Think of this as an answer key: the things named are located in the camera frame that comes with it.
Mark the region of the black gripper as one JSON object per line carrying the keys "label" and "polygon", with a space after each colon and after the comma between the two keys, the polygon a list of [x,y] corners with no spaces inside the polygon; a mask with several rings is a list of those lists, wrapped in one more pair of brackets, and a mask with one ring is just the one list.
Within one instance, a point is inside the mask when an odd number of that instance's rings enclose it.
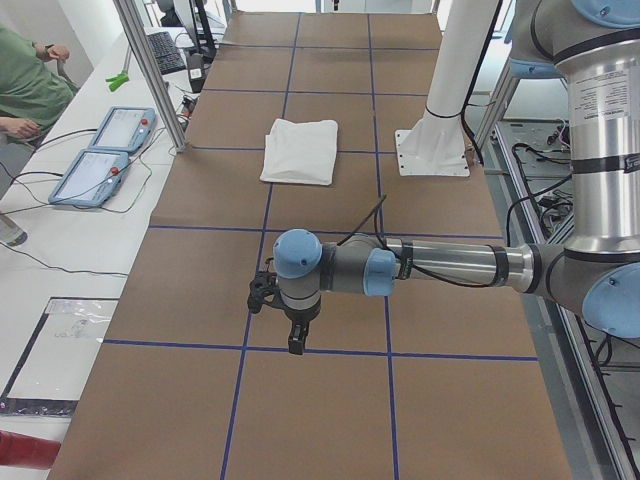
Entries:
{"label": "black gripper", "polygon": [[281,310],[291,321],[288,336],[288,351],[293,355],[303,355],[310,322],[320,313],[321,300],[315,300],[309,307],[296,309],[284,301],[274,272],[259,271],[249,284],[247,307],[252,314],[258,314],[263,306]]}

